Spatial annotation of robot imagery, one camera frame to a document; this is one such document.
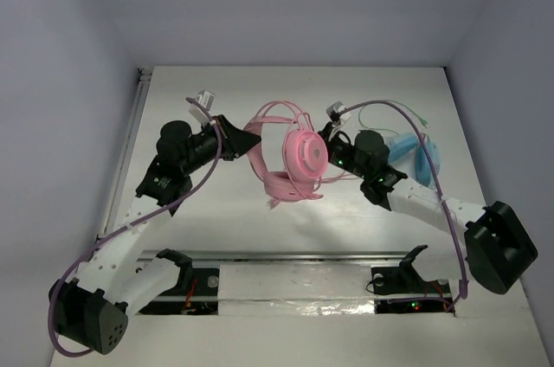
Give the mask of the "pink headphones with cable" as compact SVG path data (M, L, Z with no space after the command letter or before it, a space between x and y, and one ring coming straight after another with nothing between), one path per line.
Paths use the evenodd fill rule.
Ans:
M283 169L271 171L267 168L260 144L252 148L247 156L251 169L263 183L270 209L281 203L319 200L323 197L319 194L321 185L347 178L345 172L335 177L324 177L328 150L315 131L310 114L304 109L290 101L270 101L256 112L244 130L260 136L263 126L267 124L287 126L281 147Z

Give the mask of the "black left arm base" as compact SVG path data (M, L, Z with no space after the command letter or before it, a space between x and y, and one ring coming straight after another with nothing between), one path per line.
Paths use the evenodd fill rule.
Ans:
M157 258L171 261L180 272L172 288L144 306L142 315L217 315L220 269L195 267L193 260L176 250L164 249Z

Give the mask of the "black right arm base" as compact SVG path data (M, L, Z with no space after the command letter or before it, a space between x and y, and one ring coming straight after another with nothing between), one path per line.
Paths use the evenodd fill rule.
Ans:
M365 290L375 298L376 314L455 314L448 281L424 280L413 266L416 257L427 247L415 247L395 266L371 269Z

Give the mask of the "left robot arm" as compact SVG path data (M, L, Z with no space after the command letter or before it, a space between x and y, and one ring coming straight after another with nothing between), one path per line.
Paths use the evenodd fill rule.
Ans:
M161 293L182 293L191 286L192 260L177 250L158 252L140 272L135 270L138 260L181 204L202 187L192 182L192 173L206 164L215 168L220 160L240 158L260 142L260 136L222 115L209 119L199 133L182 120L162 126L157 154L120 228L98 240L50 289L48 335L59 353L78 355L62 348L59 337L84 346L82 356L110 353L130 317Z

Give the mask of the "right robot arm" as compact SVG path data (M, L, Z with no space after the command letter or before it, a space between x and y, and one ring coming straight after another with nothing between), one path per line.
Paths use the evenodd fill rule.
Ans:
M470 274L486 290L505 294L538 258L538 250L515 211L506 203L465 203L440 194L393 168L383 137L361 131L353 141L332 134L329 122L319 131L330 164L362 182L360 190L372 204L411 216L465 245L462 258Z

